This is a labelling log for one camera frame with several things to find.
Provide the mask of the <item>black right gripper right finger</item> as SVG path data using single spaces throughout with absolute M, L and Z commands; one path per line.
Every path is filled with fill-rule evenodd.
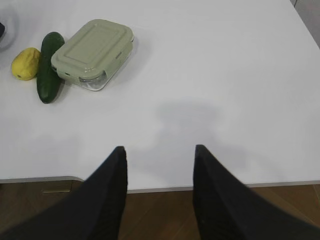
M 202 240 L 318 240 L 320 229 L 274 206 L 195 147 L 193 209 Z

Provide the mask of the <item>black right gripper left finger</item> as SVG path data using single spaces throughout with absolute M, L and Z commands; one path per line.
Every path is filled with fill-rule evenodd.
M 66 198 L 6 230 L 2 240 L 116 240 L 128 189 L 124 147 Z

